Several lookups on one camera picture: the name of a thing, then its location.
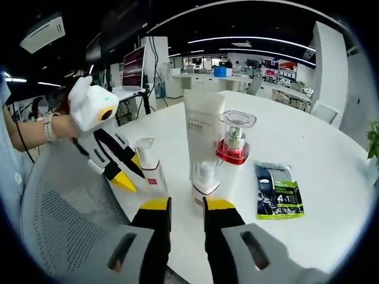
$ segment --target bracelet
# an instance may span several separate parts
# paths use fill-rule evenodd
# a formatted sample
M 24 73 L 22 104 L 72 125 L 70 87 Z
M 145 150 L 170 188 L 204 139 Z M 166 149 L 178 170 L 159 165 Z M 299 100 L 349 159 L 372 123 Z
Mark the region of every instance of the bracelet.
M 54 116 L 58 115 L 57 113 L 49 114 L 45 122 L 43 124 L 43 130 L 45 132 L 45 136 L 49 142 L 56 142 L 59 138 L 56 137 L 53 131 L 52 119 Z

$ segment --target potted plant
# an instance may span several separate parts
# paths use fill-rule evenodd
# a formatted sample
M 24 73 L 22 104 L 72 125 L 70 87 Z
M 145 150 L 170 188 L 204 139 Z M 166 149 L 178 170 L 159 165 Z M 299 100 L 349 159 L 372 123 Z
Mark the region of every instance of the potted plant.
M 379 166 L 379 121 L 374 121 L 370 125 L 370 130 L 366 132 L 367 139 L 370 141 L 368 147 L 368 159 L 377 158 L 376 166 Z

